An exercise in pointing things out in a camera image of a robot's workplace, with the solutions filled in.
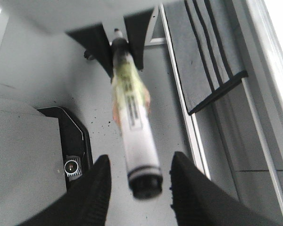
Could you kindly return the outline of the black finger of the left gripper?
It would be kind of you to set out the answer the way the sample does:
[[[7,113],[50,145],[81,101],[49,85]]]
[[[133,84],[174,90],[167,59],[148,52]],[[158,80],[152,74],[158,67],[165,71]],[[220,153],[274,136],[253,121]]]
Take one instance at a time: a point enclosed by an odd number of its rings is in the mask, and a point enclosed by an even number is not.
[[[94,56],[109,78],[113,78],[112,51],[102,23],[66,31],[66,34]]]
[[[142,70],[144,68],[144,46],[153,11],[154,8],[150,8],[124,17],[130,52],[138,70]]]

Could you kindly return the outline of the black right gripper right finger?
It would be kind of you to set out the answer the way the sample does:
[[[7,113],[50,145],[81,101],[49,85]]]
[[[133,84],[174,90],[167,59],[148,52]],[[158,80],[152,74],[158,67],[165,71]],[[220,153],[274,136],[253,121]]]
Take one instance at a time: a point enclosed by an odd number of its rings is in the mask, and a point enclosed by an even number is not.
[[[275,226],[210,181],[182,152],[171,170],[172,205],[179,226]]]

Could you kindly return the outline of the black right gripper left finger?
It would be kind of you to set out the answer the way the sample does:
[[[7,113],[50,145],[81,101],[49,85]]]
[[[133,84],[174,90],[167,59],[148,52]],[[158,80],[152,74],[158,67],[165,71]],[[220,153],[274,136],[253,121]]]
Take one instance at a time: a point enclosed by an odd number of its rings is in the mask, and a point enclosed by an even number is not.
[[[68,192],[21,226],[104,226],[111,195],[108,155],[101,155]]]

